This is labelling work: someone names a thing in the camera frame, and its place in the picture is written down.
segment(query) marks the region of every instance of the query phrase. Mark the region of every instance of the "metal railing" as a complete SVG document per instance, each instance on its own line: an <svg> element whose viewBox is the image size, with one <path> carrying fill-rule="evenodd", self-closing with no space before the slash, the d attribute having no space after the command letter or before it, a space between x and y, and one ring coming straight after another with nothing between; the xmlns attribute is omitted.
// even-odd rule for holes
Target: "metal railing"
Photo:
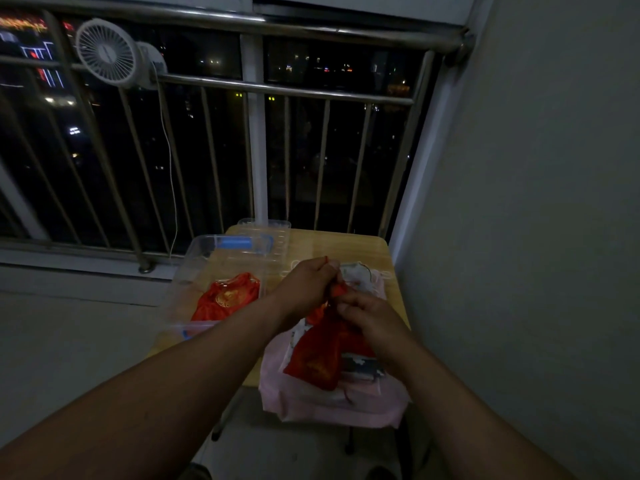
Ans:
<svg viewBox="0 0 640 480"><path fill-rule="evenodd" d="M240 15L236 13L220 13L211 10L203 9L190 9L175 6L163 6L153 4L140 4L133 2L121 2L115 0L0 0L0 6L8 7L28 7L42 10L44 21L46 22L49 32L51 34L54 45L57 49L58 61L44 61L35 59L22 59L19 57L11 57L7 55L0 55L0 64L11 64L14 66L21 66L26 68L49 68L60 69L66 79L70 81L70 87L73 96L76 98L78 109L81 113L81 117L84 121L86 128L88 129L89 137L98 160L102 172L104 173L109 191L116 203L116 207L119 216L124 224L127 236L132 244L132 250L140 263L141 272L149 271L153 268L153 261L149 256L153 256L153 253L144 253L140 245L140 240L136 234L136 231L132 225L131 218L129 217L125 208L123 199L118 189L118 183L115 178L115 174L111 167L107 149L105 147L102 135L97 124L96 117L93 113L90 99L88 97L84 84L81 83L79 72L85 71L85 67L82 64L73 62L72 48L69 41L64 35L64 31L60 24L60 20L52 13L52 11L60 11L65 14L75 15L88 15L88 16L108 16L124 20L130 20L133 22L141 23L163 23L173 24L188 27L199 27L206 29L222 29L226 31L235 31L240 33L250 34L262 34L262 35L278 35L278 36L293 36L297 38L312 38L331 41L348 41L356 43L373 44L383 47L404 47L404 48L418 48L424 50L424 55L420 65L420 70L417 76L416 84L413 89L411 97L391 97L391 96L378 96L369 94L357 94L347 93L341 91L324 91L316 89L301 89L293 88L283 85L274 84L259 84L255 82L247 82L241 80L227 80L218 79L214 77L197 77L192 75L179 75L179 74L164 74L158 77L158 92L160 104L163 109L164 124L169 140L170 148L173 156L173 163L176 169L176 176L178 181L178 188L182 197L184 205L184 212L186 215L187 227L191 237L194 237L193 226L186 200L186 190L184 181L182 178L182 172L180 169L180 158L175 144L175 137L173 134L173 128L171 123L171 115L169 107L166 102L166 96L164 94L165 84L187 84L194 85L201 88L201 99L204 108L205 128L207 132L207 142L209 147L209 153L211 158L211 167L214 177L214 186L218 203L218 215L220 217L220 223L222 225L223 212L221 207L221 190L220 190L220 176L218 174L218 165L216 162L216 152L214 149L214 138L211 129L211 115L209 114L209 106L207 104L207 92L205 88L220 88L231 89L244 93L243 110L244 110L244 137L246 147L246 161L247 161L247 178L248 178L248 192L249 202L251 206L251 212L253 213L253 180L252 180L252 156L249 142L250 125L248 120L248 106L247 106L247 93L259 93L270 95L282 95L284 96L284 108L285 108L285 120L284 120L284 161L285 161L285 211L287 218L289 218L289 211L291 206L291 145L290 145L290 132L291 132L291 110L290 110L290 97L299 96L304 98L319 98L325 101L324 103L324 115L323 115L323 129L321 140L321 164L319 167L319 173L317 178L316 188L316 205L314 212L314 229L317 228L321 192L323 186L323 173L324 173L324 156L326 152L326 140L328 133L328 124L330 119L331 101L340 100L347 102L361 102L365 104L365 117L364 125L362 129L362 137L360 141L360 147L358 152L358 160L355 174L355 181L353 183L353 192L351 195L351 205L349 208L349 220L345 231L351 232L353 225L353 215L356 207L356 198L358 194L358 186L360 183L360 176L362 173L362 165L364 160L366 135L371 120L371 110L373 104L393 104L409 107L408 115L406 118L404 133L399 145L398 156L394 171L391 177L390 188L387 193L387 199L382 213L382 218L379 225L378 234L382 237L386 236L388 227L394 206L396 204L399 190L401 187L402 176L407 164L407 155L409 154L415 131L417 129L420 112L422 110L423 101L426 95L426 90L429 82L429 76L431 73L431 66L434 60L435 53L453 56L455 60L464 58L471 50L471 44L469 44L469 38L462 35L453 37L444 37L435 34L428 34L425 32L402 32L402 31L379 31L379 30L365 30L365 29L351 29L345 27L324 27L318 25L295 25L290 23L283 23L275 20L271 20L264 16L254 15ZM169 243L167 236L164 232L164 227L161 221L160 211L158 209L154 193L152 191L150 178L147 172L147 165L145 163L145 156L140 145L140 139L138 132L134 124L131 108L127 99L127 94L123 89L119 89L120 99L124 108L127 124L131 131L132 139L135 145L140 165L143 169L145 177L145 183L148 193L152 202L156 220L159 224L162 233L162 239L167 253L169 252ZM0 104L10 108L10 104L6 97L2 95L0 91ZM52 119L51 108L44 108L48 113L48 117ZM39 164L38 157L30 144L25 131L20 128L20 121L17 117L10 118L13 129L16 135L24 145L28 156L33 161L40 176L43 178L47 190L50 193L53 201L56 203L60 212L62 213L64 220L66 221L71 233L74 236L76 242L82 246L82 242L76 233L73 222L68 217L64 206L60 203L56 192L52 185L49 183L44 169ZM53 128L58 128L57 124L52 124ZM62 148L66 148L64 138L60 134L60 130L57 131L57 139L59 140ZM111 245L104 232L100 219L93 209L92 203L84 190L83 183L78 176L73 162L69 160L69 165L74 172L74 177L79 185L83 198L91 211L92 218L95 221L100 234L103 238L106 248L110 248Z"/></svg>

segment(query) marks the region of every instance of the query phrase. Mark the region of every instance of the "wooden table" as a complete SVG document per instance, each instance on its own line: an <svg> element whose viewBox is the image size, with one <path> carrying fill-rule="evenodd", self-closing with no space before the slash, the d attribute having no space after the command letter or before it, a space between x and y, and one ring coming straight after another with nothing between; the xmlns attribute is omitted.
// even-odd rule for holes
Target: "wooden table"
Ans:
<svg viewBox="0 0 640 480"><path fill-rule="evenodd" d="M231 227L227 233L237 233L236 226ZM384 239L372 235L291 229L287 265L290 266L293 261L302 261L318 256L329 256L332 259L338 259L340 262L360 261L372 269L377 269L383 273L386 272L385 292L387 293L387 300L402 317L406 325L410 326L404 309L402 295L400 295L394 265L391 261L391 254L389 254L389 248ZM273 286L281 279L279 276L271 276L268 290L273 289ZM148 356L156 354L174 344L174 340L171 341L160 332ZM249 372L249 375L244 380L244 386L258 387L261 364L262 357L260 357L252 371Z"/></svg>

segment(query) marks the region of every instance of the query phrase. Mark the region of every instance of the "floor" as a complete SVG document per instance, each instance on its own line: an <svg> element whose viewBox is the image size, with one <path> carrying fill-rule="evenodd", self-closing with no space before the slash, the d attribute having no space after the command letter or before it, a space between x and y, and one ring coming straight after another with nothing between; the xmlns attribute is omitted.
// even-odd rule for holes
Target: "floor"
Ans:
<svg viewBox="0 0 640 480"><path fill-rule="evenodd" d="M0 292L0 446L142 360L159 329L155 306L14 288ZM195 460L215 479L363 479L376 465L399 478L393 430L356 430L352 456L347 437L344 427L283 424L242 389L220 439L206 439Z"/></svg>

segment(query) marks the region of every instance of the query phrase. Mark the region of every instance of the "forearm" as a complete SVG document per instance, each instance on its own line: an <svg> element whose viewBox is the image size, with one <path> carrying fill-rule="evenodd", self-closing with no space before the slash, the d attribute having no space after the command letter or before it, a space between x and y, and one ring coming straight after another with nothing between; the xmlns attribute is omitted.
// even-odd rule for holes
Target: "forearm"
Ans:
<svg viewBox="0 0 640 480"><path fill-rule="evenodd" d="M276 333L261 299L78 398L0 451L3 478L175 476Z"/></svg>
<svg viewBox="0 0 640 480"><path fill-rule="evenodd" d="M573 478L491 411L425 348L405 347L401 360L402 379L456 478Z"/></svg>

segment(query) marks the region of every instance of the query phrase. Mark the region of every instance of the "gray wall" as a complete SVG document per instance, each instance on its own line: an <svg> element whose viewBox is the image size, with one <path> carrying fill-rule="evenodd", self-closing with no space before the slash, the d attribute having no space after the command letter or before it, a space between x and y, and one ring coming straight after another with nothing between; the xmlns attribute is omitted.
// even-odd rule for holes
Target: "gray wall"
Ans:
<svg viewBox="0 0 640 480"><path fill-rule="evenodd" d="M414 329L584 479L640 476L640 0L495 0L398 269Z"/></svg>

